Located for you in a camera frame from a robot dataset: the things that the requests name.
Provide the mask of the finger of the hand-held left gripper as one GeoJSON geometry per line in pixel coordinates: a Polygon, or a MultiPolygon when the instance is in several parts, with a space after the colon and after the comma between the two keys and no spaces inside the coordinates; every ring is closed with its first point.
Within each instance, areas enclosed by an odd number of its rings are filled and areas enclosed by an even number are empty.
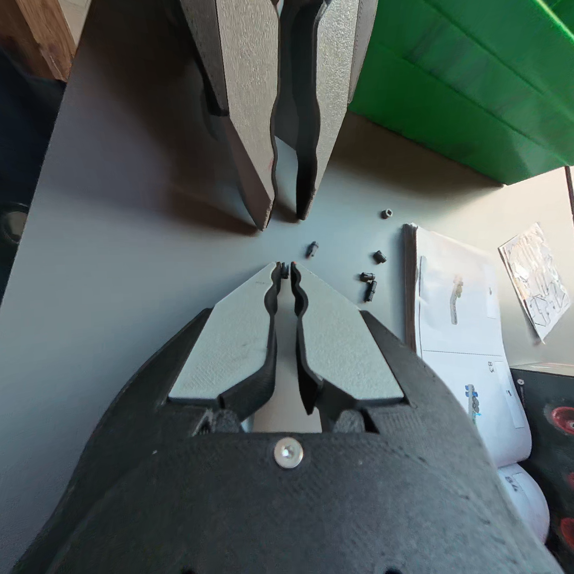
{"type": "Polygon", "coordinates": [[[276,137],[297,157],[298,220],[308,218],[349,104],[377,1],[284,1],[276,137]]]}
{"type": "Polygon", "coordinates": [[[179,4],[199,58],[208,109],[221,118],[243,203],[257,229],[264,231],[277,191],[277,1],[179,4]]]}

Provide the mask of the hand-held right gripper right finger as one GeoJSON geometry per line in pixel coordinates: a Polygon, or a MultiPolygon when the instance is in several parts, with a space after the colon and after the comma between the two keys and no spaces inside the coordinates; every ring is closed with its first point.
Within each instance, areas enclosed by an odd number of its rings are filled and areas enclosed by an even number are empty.
{"type": "Polygon", "coordinates": [[[299,263],[291,263],[297,317],[296,360],[300,396],[321,430],[334,429],[347,410],[405,401],[361,310],[299,263]]]}

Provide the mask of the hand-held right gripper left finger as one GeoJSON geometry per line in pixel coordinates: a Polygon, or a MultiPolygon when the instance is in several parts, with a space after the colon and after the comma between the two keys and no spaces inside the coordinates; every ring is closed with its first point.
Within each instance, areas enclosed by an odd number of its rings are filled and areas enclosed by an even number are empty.
{"type": "Polygon", "coordinates": [[[240,421],[273,395],[282,265],[272,262],[209,310],[169,391],[172,402],[219,407],[240,421]]]}

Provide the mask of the green plastic box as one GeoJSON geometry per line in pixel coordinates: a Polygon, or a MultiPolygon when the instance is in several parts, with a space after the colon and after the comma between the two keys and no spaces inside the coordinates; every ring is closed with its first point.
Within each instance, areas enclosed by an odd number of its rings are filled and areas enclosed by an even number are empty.
{"type": "Polygon", "coordinates": [[[514,184],[573,166],[573,1],[379,1],[349,109],[514,184]]]}

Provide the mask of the black lego set box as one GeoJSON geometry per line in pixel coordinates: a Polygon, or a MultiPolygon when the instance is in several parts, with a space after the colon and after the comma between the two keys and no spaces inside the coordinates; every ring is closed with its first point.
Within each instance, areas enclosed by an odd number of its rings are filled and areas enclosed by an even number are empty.
{"type": "Polygon", "coordinates": [[[526,365],[511,374],[532,436],[520,466],[549,507],[546,546],[564,572],[573,573],[573,366],[526,365]]]}

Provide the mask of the white instruction booklet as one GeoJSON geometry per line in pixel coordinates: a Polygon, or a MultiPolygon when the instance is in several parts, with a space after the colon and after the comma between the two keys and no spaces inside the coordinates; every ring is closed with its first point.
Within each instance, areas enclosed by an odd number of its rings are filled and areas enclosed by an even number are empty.
{"type": "Polygon", "coordinates": [[[519,463],[532,435],[503,345],[490,257],[404,226],[406,339],[456,397],[480,434],[519,515],[543,543],[550,516],[541,487],[519,463]]]}

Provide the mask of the silver sticker sheet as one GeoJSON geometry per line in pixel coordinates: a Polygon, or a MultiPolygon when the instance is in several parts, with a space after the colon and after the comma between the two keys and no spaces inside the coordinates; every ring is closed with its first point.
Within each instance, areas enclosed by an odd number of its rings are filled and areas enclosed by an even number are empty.
{"type": "Polygon", "coordinates": [[[539,222],[499,246],[498,253],[537,339],[544,344],[572,299],[539,222]]]}

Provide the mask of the wooden furniture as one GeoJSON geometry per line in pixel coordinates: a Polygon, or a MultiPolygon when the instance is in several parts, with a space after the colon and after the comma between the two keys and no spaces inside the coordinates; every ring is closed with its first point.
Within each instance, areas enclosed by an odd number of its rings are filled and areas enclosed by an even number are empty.
{"type": "Polygon", "coordinates": [[[91,1],[1,1],[1,49],[26,72],[68,82],[91,1]]]}

